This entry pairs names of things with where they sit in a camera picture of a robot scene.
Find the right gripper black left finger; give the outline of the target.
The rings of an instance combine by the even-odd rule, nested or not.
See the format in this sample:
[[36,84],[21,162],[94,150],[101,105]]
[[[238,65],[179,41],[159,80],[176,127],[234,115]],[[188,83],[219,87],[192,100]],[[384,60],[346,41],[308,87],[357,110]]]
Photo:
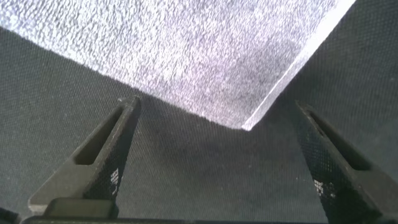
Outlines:
[[115,201],[141,114],[138,97],[125,99],[30,197],[33,214],[56,198]]

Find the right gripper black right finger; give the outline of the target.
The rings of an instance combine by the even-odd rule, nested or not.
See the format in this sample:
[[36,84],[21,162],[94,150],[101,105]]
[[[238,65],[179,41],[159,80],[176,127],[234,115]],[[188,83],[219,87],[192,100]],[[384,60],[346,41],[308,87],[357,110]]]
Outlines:
[[296,102],[297,139],[329,223],[397,223],[397,182],[315,110]]

